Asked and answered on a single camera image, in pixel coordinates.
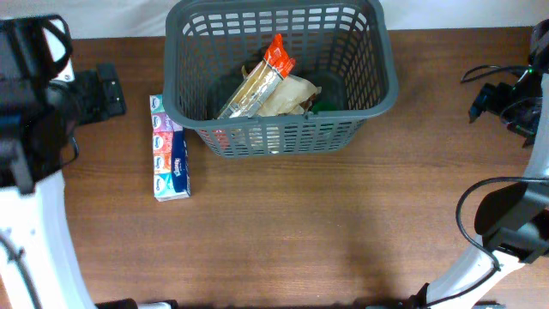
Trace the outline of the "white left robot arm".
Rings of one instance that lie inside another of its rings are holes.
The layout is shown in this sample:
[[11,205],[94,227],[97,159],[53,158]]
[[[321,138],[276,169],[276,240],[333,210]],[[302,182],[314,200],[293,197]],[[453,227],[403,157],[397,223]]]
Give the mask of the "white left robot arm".
[[122,116],[112,64],[75,72],[60,15],[1,22],[1,277],[14,308],[91,308],[65,212],[75,129]]

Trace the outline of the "grey plastic basket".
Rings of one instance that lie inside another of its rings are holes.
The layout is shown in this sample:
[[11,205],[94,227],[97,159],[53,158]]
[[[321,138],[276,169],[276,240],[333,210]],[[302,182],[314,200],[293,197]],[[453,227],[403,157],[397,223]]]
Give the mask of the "grey plastic basket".
[[164,108],[220,156],[337,151],[397,95],[378,0],[181,1],[167,15]]

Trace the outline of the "green lid jar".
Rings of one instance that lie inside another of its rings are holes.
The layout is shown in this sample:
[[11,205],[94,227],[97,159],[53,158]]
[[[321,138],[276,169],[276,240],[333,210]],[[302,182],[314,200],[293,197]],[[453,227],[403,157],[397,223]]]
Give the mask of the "green lid jar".
[[313,112],[314,114],[318,114],[320,112],[335,112],[338,110],[339,108],[335,104],[330,103],[326,100],[320,100],[316,102],[311,108],[311,112]]

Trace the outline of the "Kleenex tissue multipack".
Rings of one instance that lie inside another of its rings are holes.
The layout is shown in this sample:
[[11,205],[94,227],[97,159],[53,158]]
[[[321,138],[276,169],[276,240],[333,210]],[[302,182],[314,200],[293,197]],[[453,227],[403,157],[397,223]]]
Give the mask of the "Kleenex tissue multipack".
[[154,197],[159,202],[190,197],[184,128],[166,113],[161,94],[149,96],[153,128]]

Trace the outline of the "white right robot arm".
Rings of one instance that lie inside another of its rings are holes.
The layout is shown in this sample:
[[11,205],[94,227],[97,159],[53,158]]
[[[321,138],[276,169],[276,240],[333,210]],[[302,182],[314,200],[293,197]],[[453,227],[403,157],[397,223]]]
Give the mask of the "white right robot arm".
[[485,84],[469,108],[525,137],[532,149],[521,177],[481,180],[464,191],[456,225],[470,244],[451,268],[426,283],[406,308],[479,308],[480,299],[510,273],[548,254],[548,22],[532,32],[528,63],[508,66],[514,85]]

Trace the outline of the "beige grain bag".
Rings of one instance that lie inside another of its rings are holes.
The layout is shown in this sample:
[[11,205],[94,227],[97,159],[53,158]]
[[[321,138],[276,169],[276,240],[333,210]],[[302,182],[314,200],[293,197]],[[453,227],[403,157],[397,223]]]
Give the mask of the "beige grain bag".
[[[303,115],[307,113],[314,100],[322,92],[322,88],[312,82],[294,75],[289,75],[263,103],[255,117],[274,117],[285,115]],[[251,146],[258,150],[265,145],[270,154],[278,154],[281,145],[280,128],[278,125],[266,128],[266,142],[256,134],[259,128],[250,130]]]

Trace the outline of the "spaghetti packet red ends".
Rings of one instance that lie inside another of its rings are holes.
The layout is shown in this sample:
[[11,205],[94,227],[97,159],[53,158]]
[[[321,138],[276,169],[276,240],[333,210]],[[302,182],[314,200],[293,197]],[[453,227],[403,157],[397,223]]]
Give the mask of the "spaghetti packet red ends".
[[217,119],[252,118],[263,103],[288,77],[296,64],[284,48],[283,37],[277,33],[268,46],[262,61],[244,78]]

